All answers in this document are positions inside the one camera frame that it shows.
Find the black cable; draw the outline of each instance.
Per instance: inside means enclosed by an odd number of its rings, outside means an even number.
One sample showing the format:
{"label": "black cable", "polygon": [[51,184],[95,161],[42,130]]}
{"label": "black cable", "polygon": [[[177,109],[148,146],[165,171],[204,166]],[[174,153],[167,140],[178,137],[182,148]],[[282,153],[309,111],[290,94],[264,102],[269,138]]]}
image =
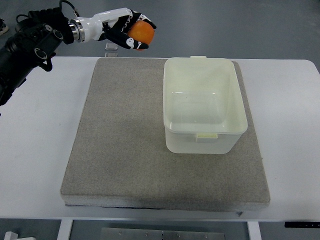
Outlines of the black cable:
{"label": "black cable", "polygon": [[73,4],[72,4],[71,2],[69,2],[69,1],[67,1],[67,0],[60,0],[60,1],[59,1],[60,10],[62,10],[62,3],[68,4],[70,7],[72,7],[73,10],[76,9],[75,6],[73,6]]}
{"label": "black cable", "polygon": [[15,21],[16,21],[17,23],[19,23],[18,18],[20,18],[20,17],[26,17],[26,18],[29,18],[29,16],[28,16],[28,15],[25,15],[25,14],[19,14],[18,16],[16,16],[16,17],[15,17]]}
{"label": "black cable", "polygon": [[59,1],[60,11],[62,11],[62,3],[66,3],[66,4],[68,4],[70,7],[72,7],[73,12],[74,12],[74,14],[75,14],[76,17],[79,17],[79,16],[80,16],[79,13],[78,13],[78,10],[75,8],[75,6],[74,6],[71,2],[69,2],[69,1],[67,1],[67,0],[60,0],[60,1]]}

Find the translucent plastic box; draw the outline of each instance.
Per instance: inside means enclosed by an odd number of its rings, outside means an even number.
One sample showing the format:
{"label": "translucent plastic box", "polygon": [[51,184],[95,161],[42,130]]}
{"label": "translucent plastic box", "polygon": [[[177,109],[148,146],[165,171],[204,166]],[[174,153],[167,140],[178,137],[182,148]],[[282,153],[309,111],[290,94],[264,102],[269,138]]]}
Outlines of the translucent plastic box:
{"label": "translucent plastic box", "polygon": [[173,153],[228,153],[248,128],[234,64],[224,58],[168,59],[163,121]]}

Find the gray mat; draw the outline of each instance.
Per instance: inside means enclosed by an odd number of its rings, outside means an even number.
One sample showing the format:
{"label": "gray mat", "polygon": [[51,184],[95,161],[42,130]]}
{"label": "gray mat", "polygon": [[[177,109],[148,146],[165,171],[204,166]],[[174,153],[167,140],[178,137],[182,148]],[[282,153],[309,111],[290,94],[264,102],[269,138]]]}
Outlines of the gray mat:
{"label": "gray mat", "polygon": [[227,154],[166,147],[166,59],[100,58],[61,186],[66,205],[229,212],[270,194],[239,65],[248,129]]}

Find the white table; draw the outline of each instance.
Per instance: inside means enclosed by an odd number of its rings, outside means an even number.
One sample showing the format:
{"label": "white table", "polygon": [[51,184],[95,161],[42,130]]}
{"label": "white table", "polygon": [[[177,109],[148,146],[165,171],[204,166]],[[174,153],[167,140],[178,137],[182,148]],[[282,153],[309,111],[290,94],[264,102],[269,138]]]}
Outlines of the white table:
{"label": "white table", "polygon": [[320,220],[320,75],[310,61],[234,59],[269,185],[260,211],[189,212],[65,206],[60,187],[98,57],[54,57],[0,107],[0,218]]}

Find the orange ball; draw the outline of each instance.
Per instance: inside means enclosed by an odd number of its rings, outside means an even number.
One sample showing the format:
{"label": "orange ball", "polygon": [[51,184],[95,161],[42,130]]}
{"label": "orange ball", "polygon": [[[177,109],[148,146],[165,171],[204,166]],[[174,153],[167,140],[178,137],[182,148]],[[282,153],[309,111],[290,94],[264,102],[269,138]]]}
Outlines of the orange ball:
{"label": "orange ball", "polygon": [[150,44],[154,38],[155,30],[145,21],[137,21],[128,32],[128,36],[145,44]]}

